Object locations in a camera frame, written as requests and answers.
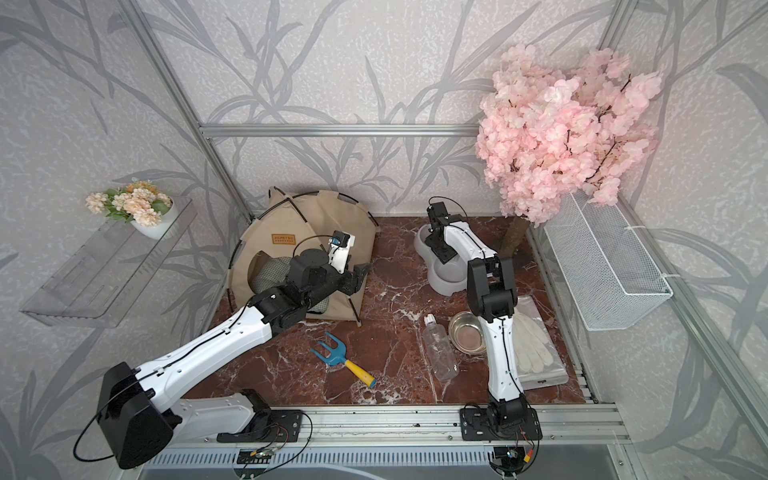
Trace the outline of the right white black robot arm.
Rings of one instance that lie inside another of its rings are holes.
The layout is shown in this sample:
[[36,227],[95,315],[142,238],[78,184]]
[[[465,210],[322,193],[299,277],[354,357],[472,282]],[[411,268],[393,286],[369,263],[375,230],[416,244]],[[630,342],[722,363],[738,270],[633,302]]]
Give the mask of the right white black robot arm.
[[518,303],[513,261],[501,257],[475,235],[459,214],[442,202],[427,208],[428,246],[441,263],[459,257],[466,266],[466,296],[480,319],[489,367],[488,417],[496,429],[512,427],[528,417],[529,404],[519,380],[513,346],[513,314]]

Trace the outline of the beige pet tent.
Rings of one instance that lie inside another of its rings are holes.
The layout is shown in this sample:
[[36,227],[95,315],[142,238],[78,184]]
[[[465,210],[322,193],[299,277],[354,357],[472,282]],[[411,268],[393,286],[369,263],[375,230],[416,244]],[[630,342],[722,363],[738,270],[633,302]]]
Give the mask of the beige pet tent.
[[273,258],[292,259],[307,249],[320,249],[328,255],[330,238],[335,230],[355,236],[346,270],[352,270],[358,264],[371,264],[379,231],[376,219],[360,202],[336,191],[292,194],[273,187],[269,196],[269,208],[242,234],[230,262],[229,290],[237,305],[259,313],[274,333],[305,319],[359,323],[367,276],[357,293],[347,296],[337,291],[307,309],[285,295],[286,278],[281,285],[255,294],[248,284],[248,275],[253,259],[260,252]]

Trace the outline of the green checked cushion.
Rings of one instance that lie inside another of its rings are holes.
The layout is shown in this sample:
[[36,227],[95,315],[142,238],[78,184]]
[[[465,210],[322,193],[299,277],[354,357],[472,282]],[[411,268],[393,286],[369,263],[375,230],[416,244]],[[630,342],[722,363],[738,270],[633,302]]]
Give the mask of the green checked cushion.
[[260,252],[250,265],[248,284],[257,294],[281,285],[289,272],[290,257],[270,257]]

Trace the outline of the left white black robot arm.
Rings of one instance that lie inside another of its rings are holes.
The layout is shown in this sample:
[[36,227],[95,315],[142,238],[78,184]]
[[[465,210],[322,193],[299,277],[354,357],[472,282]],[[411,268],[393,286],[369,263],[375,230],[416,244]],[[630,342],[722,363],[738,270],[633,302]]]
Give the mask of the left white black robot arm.
[[307,249],[291,259],[283,283],[252,296],[216,328],[139,367],[121,362],[109,369],[93,420],[118,467],[142,465],[182,440],[268,438],[271,411],[255,391],[208,400],[184,396],[231,360],[304,320],[332,294],[361,290],[371,266],[347,263],[342,248]]

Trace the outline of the grey double pet bowl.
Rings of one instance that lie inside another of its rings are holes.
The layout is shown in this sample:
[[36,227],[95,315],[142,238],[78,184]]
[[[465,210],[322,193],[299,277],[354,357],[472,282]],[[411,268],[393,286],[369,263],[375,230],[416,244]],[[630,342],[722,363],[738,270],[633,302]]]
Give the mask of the grey double pet bowl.
[[429,226],[422,225],[414,239],[416,252],[425,262],[427,268],[427,280],[429,285],[438,294],[446,297],[464,291],[467,282],[466,262],[459,256],[456,256],[450,259],[447,263],[442,263],[432,249],[425,243],[429,233]]

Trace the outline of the steel bowl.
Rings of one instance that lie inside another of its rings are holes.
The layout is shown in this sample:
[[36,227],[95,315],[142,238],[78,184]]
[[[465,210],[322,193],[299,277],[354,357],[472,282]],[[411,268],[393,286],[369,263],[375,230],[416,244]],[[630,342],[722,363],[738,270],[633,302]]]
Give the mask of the steel bowl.
[[454,315],[449,321],[449,338],[454,347],[467,355],[483,355],[486,352],[480,321],[469,311]]

